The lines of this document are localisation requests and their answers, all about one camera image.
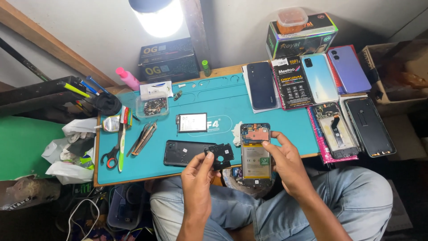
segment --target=blue smartphone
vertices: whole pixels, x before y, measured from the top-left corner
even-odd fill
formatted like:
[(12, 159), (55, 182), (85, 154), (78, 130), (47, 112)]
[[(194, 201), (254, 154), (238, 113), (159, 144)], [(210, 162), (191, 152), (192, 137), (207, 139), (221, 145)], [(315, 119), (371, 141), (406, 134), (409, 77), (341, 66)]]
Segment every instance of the blue smartphone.
[(328, 69), (324, 55), (305, 57), (303, 70), (315, 103), (335, 102), (339, 100), (336, 84)]
[(268, 109), (276, 106), (272, 69), (268, 62), (247, 65), (248, 84), (254, 109)]
[(372, 88), (350, 46), (329, 50), (328, 56), (347, 93), (363, 92)]

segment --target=orange plastic container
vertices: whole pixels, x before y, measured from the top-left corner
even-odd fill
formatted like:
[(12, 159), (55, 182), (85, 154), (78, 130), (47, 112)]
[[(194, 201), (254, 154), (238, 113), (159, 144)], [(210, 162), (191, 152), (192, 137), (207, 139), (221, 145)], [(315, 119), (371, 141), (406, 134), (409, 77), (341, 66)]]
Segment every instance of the orange plastic container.
[(276, 25), (281, 34), (300, 32), (308, 22), (305, 10), (299, 7), (281, 9), (278, 11)]

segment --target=man's right hand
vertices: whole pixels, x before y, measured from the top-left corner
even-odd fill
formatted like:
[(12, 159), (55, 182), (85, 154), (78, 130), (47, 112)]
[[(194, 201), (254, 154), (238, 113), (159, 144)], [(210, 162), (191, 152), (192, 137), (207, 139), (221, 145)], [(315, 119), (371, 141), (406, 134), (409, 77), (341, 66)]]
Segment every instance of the man's right hand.
[(263, 147), (273, 156), (276, 171), (282, 179), (282, 185), (288, 194), (299, 199), (316, 193), (297, 148), (281, 132), (271, 131), (271, 138), (276, 138), (281, 146), (264, 141)]

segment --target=glue tube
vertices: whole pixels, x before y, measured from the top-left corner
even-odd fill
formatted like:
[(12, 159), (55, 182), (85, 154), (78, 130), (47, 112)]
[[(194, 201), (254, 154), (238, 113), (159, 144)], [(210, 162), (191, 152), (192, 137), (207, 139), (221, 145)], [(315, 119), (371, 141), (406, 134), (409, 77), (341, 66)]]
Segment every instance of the glue tube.
[(103, 128), (107, 132), (118, 132), (120, 125), (120, 115), (109, 116), (103, 120), (103, 123), (99, 126), (94, 127)]

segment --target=tool holder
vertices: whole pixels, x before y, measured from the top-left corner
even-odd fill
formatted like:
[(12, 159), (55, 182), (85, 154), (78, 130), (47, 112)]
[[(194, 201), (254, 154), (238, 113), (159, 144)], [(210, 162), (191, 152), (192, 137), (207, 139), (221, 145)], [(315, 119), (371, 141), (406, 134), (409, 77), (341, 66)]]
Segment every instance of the tool holder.
[(112, 93), (106, 94), (101, 92), (95, 97), (95, 108), (101, 111), (101, 115), (112, 116), (118, 114), (122, 109), (122, 103)]

